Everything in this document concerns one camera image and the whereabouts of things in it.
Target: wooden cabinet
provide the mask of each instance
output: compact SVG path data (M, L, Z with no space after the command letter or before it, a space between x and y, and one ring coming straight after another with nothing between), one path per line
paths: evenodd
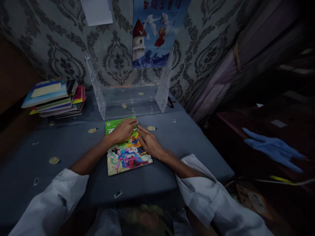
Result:
M5 155L41 121L21 103L42 79L15 46L0 35L0 164Z

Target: person's left hand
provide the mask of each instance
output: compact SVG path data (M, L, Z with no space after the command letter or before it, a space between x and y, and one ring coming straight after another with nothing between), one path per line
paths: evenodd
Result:
M137 119L124 119L116 126L113 132L107 135L107 138L110 139L113 145L121 143L131 136L138 123Z

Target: cable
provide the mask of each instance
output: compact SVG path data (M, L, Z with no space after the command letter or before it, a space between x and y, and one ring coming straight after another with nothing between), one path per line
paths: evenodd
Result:
M239 179L242 179L242 178L246 178L245 176L241 176L241 177L238 177L237 179L235 180L232 180L230 181L229 183L227 183L226 185L224 185L224 187L228 187L231 183L234 183L235 181L239 180ZM274 184L285 184L285 185L293 185L293 186L301 186L301 185L305 185L305 184L309 184L311 182L314 182L315 181L315 178L313 179L309 179L309 180L305 180L305 181L302 181L302 182L297 182L297 183L293 183L289 180L286 180L286 182L282 182L282 181L272 181L272 180L260 180L260 179L254 179L256 181L260 181L260 182L266 182L266 183L274 183Z
M309 183L315 181L315 179L309 179L309 180L305 180L305 181L303 181L303 182L286 183L286 182L271 181L271 180L258 180L258 179L255 179L255 180L256 180L256 181L260 181L260 182L275 183L275 184L286 184L286 185L293 185L293 186L305 185L305 184L309 184Z

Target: cartoon girl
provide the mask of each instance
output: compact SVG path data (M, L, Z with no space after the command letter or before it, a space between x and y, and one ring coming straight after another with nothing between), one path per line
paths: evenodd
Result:
M144 165L149 163L148 161L143 161L136 152L132 151L131 148L120 150L118 147L114 147L112 149L112 152L118 155L118 162L117 163L113 162L117 172L120 163L122 164L123 168L129 169L132 169L142 164Z
M164 40L164 37L166 35L165 30L166 30L166 28L162 27L161 29L159 29L157 31L157 33L159 34L159 38L157 39L157 41L154 44L154 46L156 46L157 48L161 47L165 42L165 40Z

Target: table surface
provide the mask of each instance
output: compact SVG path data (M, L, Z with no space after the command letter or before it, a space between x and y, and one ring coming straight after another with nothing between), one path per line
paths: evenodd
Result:
M99 114L95 96L87 92L82 115L54 120L45 119L40 127L30 133L10 154L9 161L0 169L0 226L15 224L31 199L41 193L64 168L69 168L89 148L105 135L105 122ZM162 114L137 117L143 127L155 126L152 131L160 143L182 158L191 153L214 174L219 181L234 175L218 151L204 136L199 126L183 107L174 103ZM98 128L89 134L88 130ZM58 157L53 165L49 159ZM33 186L35 178L38 184ZM114 176L107 175L107 161L103 158L90 175L86 192L79 207L114 203L139 196L163 193L177 188L174 173L160 161ZM114 194L122 191L117 199Z

